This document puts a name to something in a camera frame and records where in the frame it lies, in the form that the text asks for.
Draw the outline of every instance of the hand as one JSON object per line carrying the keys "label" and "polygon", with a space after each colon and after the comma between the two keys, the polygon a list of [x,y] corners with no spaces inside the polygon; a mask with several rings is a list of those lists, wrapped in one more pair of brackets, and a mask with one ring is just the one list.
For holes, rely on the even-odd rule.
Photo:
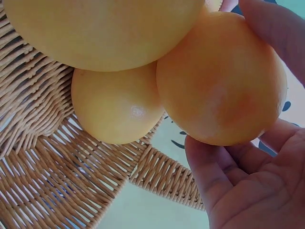
{"label": "hand", "polygon": [[[305,21],[283,7],[240,0],[249,26],[305,85]],[[305,129],[278,120],[260,140],[218,147],[187,137],[185,149],[211,229],[305,228]]]}

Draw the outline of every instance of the grapefruit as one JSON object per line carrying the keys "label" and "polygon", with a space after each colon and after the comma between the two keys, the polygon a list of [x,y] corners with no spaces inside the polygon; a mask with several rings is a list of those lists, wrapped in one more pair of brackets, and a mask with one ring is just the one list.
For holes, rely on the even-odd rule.
{"label": "grapefruit", "polygon": [[71,96],[83,129],[109,144],[138,140],[164,113],[156,85],[156,62],[111,73],[75,69]]}
{"label": "grapefruit", "polygon": [[195,23],[202,0],[6,0],[26,42],[75,68],[120,71],[156,61]]}
{"label": "grapefruit", "polygon": [[203,13],[158,61],[169,116],[191,137],[230,146],[255,139],[278,118],[286,74],[275,51],[235,13]]}

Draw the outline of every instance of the finger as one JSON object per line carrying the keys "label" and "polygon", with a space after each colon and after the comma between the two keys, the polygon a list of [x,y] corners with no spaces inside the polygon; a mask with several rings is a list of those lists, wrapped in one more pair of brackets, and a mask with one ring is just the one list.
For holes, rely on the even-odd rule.
{"label": "finger", "polygon": [[228,157],[223,147],[209,146],[189,136],[185,140],[185,151],[201,198],[209,213],[215,204],[233,188],[233,184],[223,169],[233,171],[236,164]]}
{"label": "finger", "polygon": [[224,0],[219,11],[231,12],[237,4],[238,0]]}
{"label": "finger", "polygon": [[255,147],[251,142],[225,148],[237,165],[248,174],[258,172],[272,160],[269,154]]}
{"label": "finger", "polygon": [[187,155],[190,156],[188,159],[198,163],[198,166],[201,166],[204,161],[216,162],[234,186],[248,176],[246,172],[238,167],[236,162],[224,147],[207,145],[198,142],[193,138],[190,138],[187,144]]}
{"label": "finger", "polygon": [[239,5],[249,26],[305,85],[305,21],[282,6],[262,0],[239,0]]}
{"label": "finger", "polygon": [[279,153],[288,139],[294,136],[300,129],[301,128],[297,125],[278,119],[275,124],[259,138],[266,146]]}

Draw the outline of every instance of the wicker basket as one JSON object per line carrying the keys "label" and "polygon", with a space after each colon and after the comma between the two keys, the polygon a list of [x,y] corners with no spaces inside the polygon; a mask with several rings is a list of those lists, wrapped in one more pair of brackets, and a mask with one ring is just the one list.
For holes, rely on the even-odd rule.
{"label": "wicker basket", "polygon": [[0,220],[7,228],[97,226],[126,182],[204,209],[187,168],[150,145],[160,122],[127,145],[78,125],[73,68],[27,44],[0,9]]}

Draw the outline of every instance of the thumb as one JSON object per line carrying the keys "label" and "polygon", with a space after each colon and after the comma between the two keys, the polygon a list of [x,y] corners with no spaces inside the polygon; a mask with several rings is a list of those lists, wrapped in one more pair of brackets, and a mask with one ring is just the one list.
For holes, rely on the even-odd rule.
{"label": "thumb", "polygon": [[305,85],[305,20],[277,4],[239,0],[248,25],[269,43],[291,72]]}

